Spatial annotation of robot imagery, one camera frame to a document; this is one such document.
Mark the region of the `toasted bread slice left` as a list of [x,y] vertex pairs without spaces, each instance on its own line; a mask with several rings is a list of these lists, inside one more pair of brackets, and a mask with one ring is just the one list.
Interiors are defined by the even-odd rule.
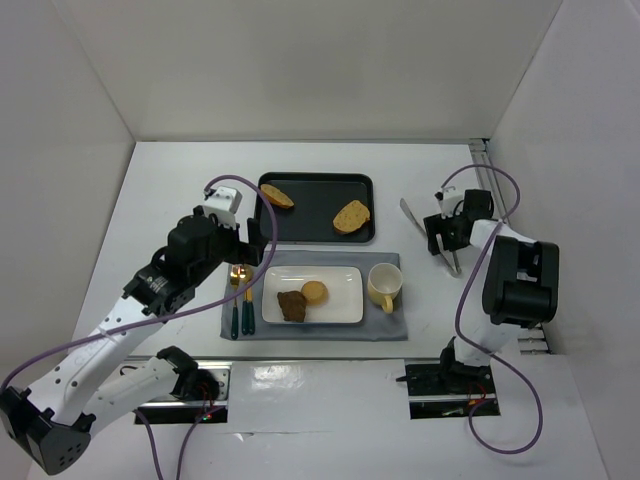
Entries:
[[272,205],[283,209],[290,209],[295,205],[288,195],[271,184],[262,184],[260,190]]

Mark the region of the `metal serving tongs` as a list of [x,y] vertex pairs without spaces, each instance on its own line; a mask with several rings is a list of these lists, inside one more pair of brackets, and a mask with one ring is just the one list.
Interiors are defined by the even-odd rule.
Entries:
[[462,273],[462,269],[459,263],[459,259],[456,253],[453,253],[451,257],[447,257],[443,248],[440,246],[440,241],[437,236],[431,235],[427,229],[425,220],[419,220],[417,216],[411,210],[408,202],[401,198],[399,206],[405,217],[411,222],[411,224],[418,230],[427,243],[427,250],[431,251],[432,246],[436,246],[435,253],[432,254],[434,258],[437,258],[448,270],[449,274],[456,278]]

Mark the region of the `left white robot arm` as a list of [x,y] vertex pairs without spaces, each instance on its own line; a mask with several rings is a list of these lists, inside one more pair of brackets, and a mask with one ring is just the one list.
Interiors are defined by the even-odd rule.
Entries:
[[248,219],[247,232],[247,241],[241,241],[232,213],[196,207],[134,274],[94,331],[66,345],[67,356],[48,374],[26,388],[12,386],[17,374],[41,361],[36,356],[7,376],[1,385],[1,422],[46,474],[70,468],[100,430],[153,397],[192,394],[203,374],[174,346],[130,376],[107,379],[146,338],[182,317],[182,307],[221,264],[260,264],[268,240],[255,219]]

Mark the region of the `dark brown round bread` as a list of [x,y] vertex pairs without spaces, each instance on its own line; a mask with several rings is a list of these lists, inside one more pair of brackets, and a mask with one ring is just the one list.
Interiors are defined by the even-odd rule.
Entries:
[[277,300],[285,322],[303,323],[305,321],[307,299],[300,291],[279,292]]

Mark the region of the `yellow ceramic mug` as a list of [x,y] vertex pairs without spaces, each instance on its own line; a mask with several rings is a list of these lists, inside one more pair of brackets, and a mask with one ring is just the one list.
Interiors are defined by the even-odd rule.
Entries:
[[367,280],[369,299],[386,314],[394,311],[394,300],[403,286],[401,270],[390,263],[379,263],[370,270]]

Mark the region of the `gold green-handled spoon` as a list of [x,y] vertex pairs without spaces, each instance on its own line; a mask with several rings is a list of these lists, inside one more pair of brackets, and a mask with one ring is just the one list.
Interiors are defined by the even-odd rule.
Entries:
[[[251,267],[248,265],[240,265],[239,275],[242,283],[244,285],[248,285],[253,277]],[[252,300],[252,290],[250,288],[244,292],[241,331],[243,335],[253,335],[255,333],[255,313]]]

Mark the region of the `aluminium frame rail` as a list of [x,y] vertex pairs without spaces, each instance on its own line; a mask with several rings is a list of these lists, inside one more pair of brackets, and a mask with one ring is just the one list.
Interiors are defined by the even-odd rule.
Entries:
[[477,166],[476,176],[480,186],[497,196],[499,193],[498,173],[491,169],[492,162],[489,158],[487,142],[481,138],[471,139],[469,150],[472,163]]

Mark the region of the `gold green-handled fork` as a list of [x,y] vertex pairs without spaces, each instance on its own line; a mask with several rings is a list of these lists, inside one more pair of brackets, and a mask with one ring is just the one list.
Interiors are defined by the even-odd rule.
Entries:
[[[236,293],[241,283],[241,268],[239,265],[232,265],[230,271],[230,285],[233,293]],[[233,299],[232,304],[232,317],[231,317],[231,339],[236,340],[239,336],[239,310],[237,304],[237,298]]]

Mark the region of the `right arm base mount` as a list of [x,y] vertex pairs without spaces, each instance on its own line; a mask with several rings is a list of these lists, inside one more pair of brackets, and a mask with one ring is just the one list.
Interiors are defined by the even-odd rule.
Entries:
[[406,387],[412,420],[500,416],[490,369],[478,375],[447,376],[435,363],[406,364],[396,382]]

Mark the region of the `large seeded bread slice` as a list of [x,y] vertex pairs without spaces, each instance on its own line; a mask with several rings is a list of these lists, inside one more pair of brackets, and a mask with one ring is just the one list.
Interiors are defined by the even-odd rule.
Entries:
[[333,219],[333,227],[340,234],[354,233],[371,220],[368,207],[359,200],[345,205]]

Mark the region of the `grey cloth placemat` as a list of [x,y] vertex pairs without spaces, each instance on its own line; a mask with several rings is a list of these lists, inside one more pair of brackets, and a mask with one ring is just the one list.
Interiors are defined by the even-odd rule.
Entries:
[[261,294],[265,275],[252,287],[256,332],[248,340],[285,341],[405,341],[408,328],[402,311],[402,297],[394,300],[394,311],[386,314],[367,294],[370,270],[379,263],[400,265],[400,256],[392,252],[345,252],[283,250],[275,253],[270,267],[276,266],[344,266],[356,267],[362,275],[363,320],[352,325],[284,325],[268,324],[261,316]]

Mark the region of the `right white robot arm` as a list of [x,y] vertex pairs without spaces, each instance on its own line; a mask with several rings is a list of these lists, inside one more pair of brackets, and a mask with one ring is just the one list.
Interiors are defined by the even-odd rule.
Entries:
[[550,322],[557,311],[559,247],[525,237],[494,218],[492,194],[445,187],[435,194],[440,211],[423,219],[428,251],[442,257],[474,247],[485,256],[463,291],[482,312],[463,318],[440,355],[437,378],[459,393],[489,373],[491,356],[517,334]]

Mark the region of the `black baking tray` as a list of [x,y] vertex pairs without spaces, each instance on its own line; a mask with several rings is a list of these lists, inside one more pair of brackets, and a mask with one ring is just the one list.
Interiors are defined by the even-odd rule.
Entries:
[[286,194],[294,206],[274,208],[280,243],[366,244],[375,236],[375,217],[360,229],[341,234],[333,219],[348,203],[358,200],[374,211],[372,180],[360,173],[267,172],[259,184],[269,184]]

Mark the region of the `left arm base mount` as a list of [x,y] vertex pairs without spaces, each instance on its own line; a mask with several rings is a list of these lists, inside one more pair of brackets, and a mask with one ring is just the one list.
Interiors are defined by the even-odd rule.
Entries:
[[151,425],[187,425],[200,416],[204,424],[224,424],[228,421],[230,380],[229,363],[201,362],[186,393],[157,397],[138,410]]

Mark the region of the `round golden bun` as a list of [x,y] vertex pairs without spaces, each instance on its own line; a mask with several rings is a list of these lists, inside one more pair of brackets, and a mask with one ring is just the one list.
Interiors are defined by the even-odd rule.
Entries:
[[322,305],[329,298],[328,288],[321,281],[306,282],[301,288],[301,293],[305,297],[308,306]]

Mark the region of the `white rectangular plate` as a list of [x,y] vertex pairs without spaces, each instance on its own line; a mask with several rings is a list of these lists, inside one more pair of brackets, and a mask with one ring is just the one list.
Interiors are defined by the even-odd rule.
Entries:
[[302,292],[311,281],[322,283],[328,298],[319,305],[308,305],[305,319],[297,325],[352,325],[363,320],[362,275],[356,267],[344,266],[276,266],[264,277],[261,316],[268,324],[294,325],[285,320],[277,294]]

